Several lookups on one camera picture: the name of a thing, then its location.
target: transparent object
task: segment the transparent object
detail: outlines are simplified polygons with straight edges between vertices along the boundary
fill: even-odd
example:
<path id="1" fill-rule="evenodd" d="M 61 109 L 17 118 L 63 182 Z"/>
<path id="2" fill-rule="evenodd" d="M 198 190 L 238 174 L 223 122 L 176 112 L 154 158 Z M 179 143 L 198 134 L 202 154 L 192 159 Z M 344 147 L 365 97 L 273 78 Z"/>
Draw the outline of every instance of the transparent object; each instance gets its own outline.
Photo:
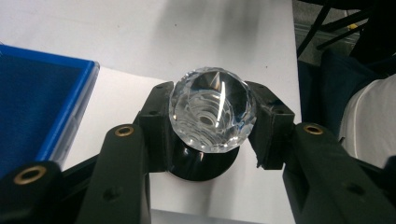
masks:
<path id="1" fill-rule="evenodd" d="M 169 101 L 169 119 L 188 146 L 207 153 L 239 147 L 256 121 L 256 104 L 248 85 L 221 68 L 187 73 Z"/>

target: blue box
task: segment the blue box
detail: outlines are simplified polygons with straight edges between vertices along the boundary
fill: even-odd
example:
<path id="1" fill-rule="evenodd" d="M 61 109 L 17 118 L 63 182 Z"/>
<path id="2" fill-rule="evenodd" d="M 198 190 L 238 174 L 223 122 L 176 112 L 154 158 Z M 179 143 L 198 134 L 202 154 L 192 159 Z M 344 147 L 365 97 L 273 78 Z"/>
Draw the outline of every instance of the blue box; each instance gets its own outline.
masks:
<path id="1" fill-rule="evenodd" d="M 0 178 L 30 161 L 63 165 L 98 72 L 93 61 L 0 45 Z"/>

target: crystal facet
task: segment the crystal facet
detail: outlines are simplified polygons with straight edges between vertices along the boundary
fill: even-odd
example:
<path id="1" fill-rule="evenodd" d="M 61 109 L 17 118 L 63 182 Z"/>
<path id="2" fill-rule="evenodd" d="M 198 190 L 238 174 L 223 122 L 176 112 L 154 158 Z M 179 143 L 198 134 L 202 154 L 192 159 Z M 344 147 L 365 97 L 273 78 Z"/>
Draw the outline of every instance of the crystal facet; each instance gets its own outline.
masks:
<path id="1" fill-rule="evenodd" d="M 206 153 L 239 147 L 256 121 L 248 85 L 236 74 L 205 67 L 186 74 L 169 101 L 169 119 L 185 144 Z"/>

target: faceted glass sphere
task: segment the faceted glass sphere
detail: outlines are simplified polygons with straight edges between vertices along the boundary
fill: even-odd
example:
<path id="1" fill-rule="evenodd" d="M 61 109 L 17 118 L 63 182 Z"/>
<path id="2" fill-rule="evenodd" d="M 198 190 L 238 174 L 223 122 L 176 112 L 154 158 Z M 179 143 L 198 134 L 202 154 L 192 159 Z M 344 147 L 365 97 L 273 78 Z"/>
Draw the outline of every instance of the faceted glass sphere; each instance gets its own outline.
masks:
<path id="1" fill-rule="evenodd" d="M 236 74 L 205 67 L 186 74 L 169 101 L 169 119 L 185 144 L 207 153 L 239 147 L 256 121 L 248 85 Z"/>

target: black round base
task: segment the black round base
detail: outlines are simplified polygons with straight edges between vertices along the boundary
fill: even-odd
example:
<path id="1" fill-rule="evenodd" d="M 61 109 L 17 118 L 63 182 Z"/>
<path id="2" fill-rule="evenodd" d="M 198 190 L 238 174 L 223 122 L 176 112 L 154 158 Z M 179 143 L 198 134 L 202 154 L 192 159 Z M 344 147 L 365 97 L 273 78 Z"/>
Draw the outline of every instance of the black round base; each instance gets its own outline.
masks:
<path id="1" fill-rule="evenodd" d="M 239 147 L 226 153 L 204 153 L 177 139 L 169 172 L 190 181 L 206 181 L 222 175 L 231 167 Z"/>

